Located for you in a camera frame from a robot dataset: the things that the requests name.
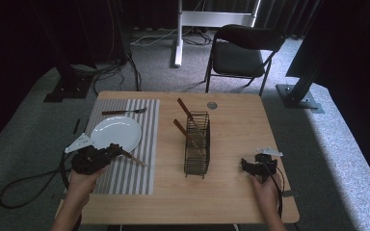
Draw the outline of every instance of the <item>utensil holder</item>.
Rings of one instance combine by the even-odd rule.
[[[184,171],[200,175],[202,179],[208,171],[210,161],[210,120],[207,112],[191,112],[194,120],[187,119],[187,132],[192,140],[185,144]]]

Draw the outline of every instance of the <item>gray striped mat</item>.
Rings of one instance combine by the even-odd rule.
[[[159,117],[157,99],[97,99],[92,109],[86,134],[102,120],[113,115],[101,115],[103,111],[134,110],[147,107],[143,114],[126,114],[136,120],[142,129],[142,137],[131,154],[146,164],[141,167],[135,162],[117,157],[97,180],[93,193],[97,194],[152,194],[155,169],[155,151]]]

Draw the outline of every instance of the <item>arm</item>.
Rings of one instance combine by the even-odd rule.
[[[92,175],[78,174],[71,171],[70,183],[67,189],[66,199],[56,216],[51,231],[72,230],[79,219],[83,207],[89,202],[90,193],[95,187],[97,178],[106,168]]]
[[[273,176],[277,184],[280,185],[279,175],[275,174]],[[267,223],[269,231],[285,231],[286,228],[278,215],[278,189],[272,179],[269,177],[266,182],[260,184],[252,175],[251,181],[253,182],[260,213]]]

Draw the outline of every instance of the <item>wooden table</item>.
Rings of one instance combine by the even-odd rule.
[[[173,124],[186,124],[177,103],[190,111],[206,111],[211,121],[211,161],[207,174],[185,177],[185,137]],[[83,211],[86,224],[196,224],[261,223],[251,181],[241,169],[241,158],[257,147],[277,149],[263,104],[255,94],[103,91],[99,99],[159,99],[160,115],[153,194],[93,194]],[[218,108],[210,110],[208,102]],[[285,177],[281,161],[278,166]],[[299,220],[293,197],[283,198],[282,220]]]

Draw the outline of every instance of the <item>black chair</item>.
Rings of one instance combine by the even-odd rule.
[[[240,25],[225,25],[215,34],[206,68],[205,92],[209,92],[211,76],[250,79],[245,85],[264,74],[260,88],[261,96],[272,65],[272,58],[284,44],[282,32],[257,29]],[[261,51],[271,51],[263,62]]]

